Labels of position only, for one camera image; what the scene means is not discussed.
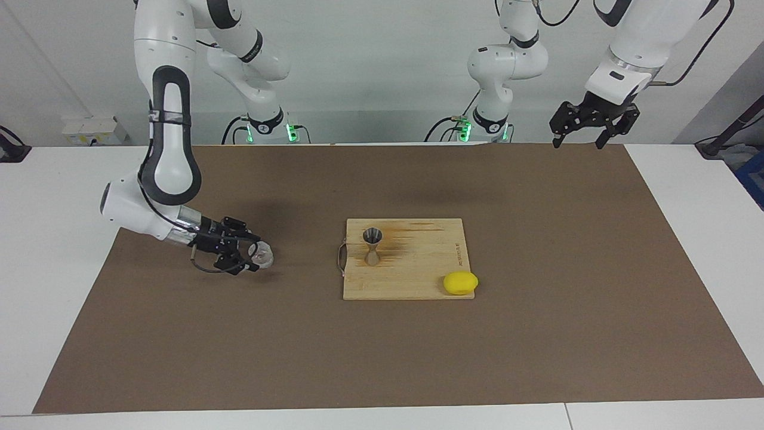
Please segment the cable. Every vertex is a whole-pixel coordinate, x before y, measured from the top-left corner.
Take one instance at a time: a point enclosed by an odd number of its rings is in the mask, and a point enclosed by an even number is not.
[[[308,144],[309,144],[309,145],[312,145],[312,144],[313,144],[313,141],[312,141],[312,140],[310,140],[310,131],[308,130],[308,128],[307,128],[307,127],[305,127],[304,125],[295,125],[295,126],[294,126],[294,128],[295,128],[295,129],[303,129],[303,130],[305,130],[305,134],[307,134],[307,135],[308,135]]]
[[[236,130],[234,130],[234,137],[233,137],[234,145],[236,145],[236,132],[240,132],[242,130],[249,134],[249,129],[247,127],[237,127]]]
[[[753,121],[749,122],[748,124],[745,124],[745,126],[743,126],[743,127],[740,127],[740,130],[738,130],[737,132],[742,132],[743,130],[753,126],[754,124],[756,124],[757,122],[761,121],[762,119],[764,119],[764,115],[761,115],[759,118],[754,119]],[[707,140],[715,139],[715,138],[717,138],[719,136],[721,136],[721,135],[711,136],[710,138],[703,138],[703,139],[693,143],[693,145],[697,145],[698,143],[706,142]]]
[[[225,145],[225,140],[228,138],[228,133],[231,131],[231,127],[238,121],[245,121],[246,119],[244,118],[244,116],[237,116],[228,123],[228,127],[225,128],[225,133],[223,133],[223,139],[220,141],[220,145]]]
[[[450,128],[450,129],[446,129],[446,130],[443,132],[443,135],[442,135],[442,136],[440,136],[440,142],[443,142],[443,139],[445,138],[445,133],[451,132],[451,136],[453,136],[453,135],[454,135],[454,132],[456,132],[456,131],[458,131],[458,130],[459,130],[459,127],[452,127],[452,128]]]
[[[692,62],[690,62],[690,65],[687,67],[687,70],[679,77],[679,79],[675,80],[674,82],[665,82],[662,80],[654,80],[651,83],[648,84],[648,86],[674,86],[681,81],[683,81],[687,75],[690,73],[690,70],[692,70],[692,67],[694,67],[695,63],[698,62],[698,59],[700,59],[701,55],[703,55],[703,51],[706,50],[708,45],[711,43],[711,41],[714,39],[714,37],[717,35],[719,30],[727,23],[727,20],[730,19],[730,15],[732,15],[732,11],[735,9],[735,0],[730,0],[730,8],[727,9],[727,14],[724,15],[724,18],[722,18],[719,25],[714,29],[714,32],[711,33],[711,36],[706,39],[706,42],[703,44],[701,49],[698,51],[697,54],[695,54],[695,58],[692,59]]]
[[[427,132],[427,136],[425,137],[424,142],[429,141],[429,137],[432,135],[432,133],[435,131],[435,129],[438,128],[439,125],[441,125],[444,122],[453,121],[454,119],[451,116],[446,116],[444,119],[441,119],[440,121],[436,122],[435,125],[432,126],[429,132]]]
[[[581,0],[575,0],[575,3],[573,3],[573,6],[571,7],[571,10],[568,11],[568,14],[557,22],[549,22],[546,19],[544,19],[544,15],[541,13],[541,5],[539,4],[539,0],[532,0],[533,7],[536,9],[536,14],[539,16],[539,19],[541,22],[543,22],[548,27],[557,27],[558,25],[562,24],[563,22],[567,21],[568,18],[573,15],[573,11],[578,7],[578,3],[580,3]]]
[[[472,101],[470,101],[470,104],[468,104],[468,105],[467,105],[467,109],[465,109],[465,111],[461,113],[461,116],[466,116],[466,115],[467,115],[467,112],[469,112],[470,108],[472,107],[472,103],[475,103],[475,100],[477,100],[477,99],[478,99],[478,96],[479,96],[479,95],[480,95],[480,90],[478,90],[478,91],[475,93],[475,96],[474,96],[474,97],[472,97]],[[448,137],[448,141],[449,141],[449,142],[450,142],[450,141],[451,141],[451,139],[454,137],[454,131],[452,131],[452,132],[451,132],[451,135]]]
[[[512,138],[515,137],[515,125],[514,124],[507,124],[507,127],[512,127],[512,134],[510,135],[510,141],[507,143],[512,143]]]
[[[3,127],[2,125],[0,125],[0,130],[6,132],[9,136],[11,136],[12,138],[16,139],[16,141],[18,143],[20,143],[21,146],[27,146],[24,143],[24,141],[22,141],[20,137],[16,136],[16,133],[12,132],[11,130],[8,130],[7,128]]]
[[[215,43],[215,42],[212,42],[211,44],[208,44],[207,42],[202,42],[201,40],[196,39],[196,43],[197,44],[202,44],[202,45],[204,45],[206,47],[214,47],[214,48],[218,48],[218,49],[220,48],[220,46],[217,43]]]

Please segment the cutting board handle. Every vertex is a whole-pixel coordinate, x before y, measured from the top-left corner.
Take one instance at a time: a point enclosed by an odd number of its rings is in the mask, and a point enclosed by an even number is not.
[[[345,248],[345,264],[342,264],[342,249]],[[348,238],[345,237],[337,248],[337,269],[345,277],[345,266],[348,264]]]

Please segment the power outlet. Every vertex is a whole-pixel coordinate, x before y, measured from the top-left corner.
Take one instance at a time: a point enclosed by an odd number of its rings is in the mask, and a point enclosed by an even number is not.
[[[67,120],[62,134],[77,146],[124,145],[128,139],[128,133],[115,117]]]

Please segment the jigger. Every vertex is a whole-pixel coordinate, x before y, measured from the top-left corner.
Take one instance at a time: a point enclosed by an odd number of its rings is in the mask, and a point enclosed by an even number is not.
[[[364,231],[364,242],[369,247],[369,253],[366,254],[366,264],[377,265],[380,262],[380,256],[377,254],[377,246],[382,241],[382,232],[376,228],[371,227]]]

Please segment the lemon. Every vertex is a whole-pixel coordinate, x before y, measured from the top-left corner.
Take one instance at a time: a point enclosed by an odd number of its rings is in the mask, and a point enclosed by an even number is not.
[[[478,287],[478,277],[471,272],[453,272],[443,279],[443,287],[449,294],[467,295]]]

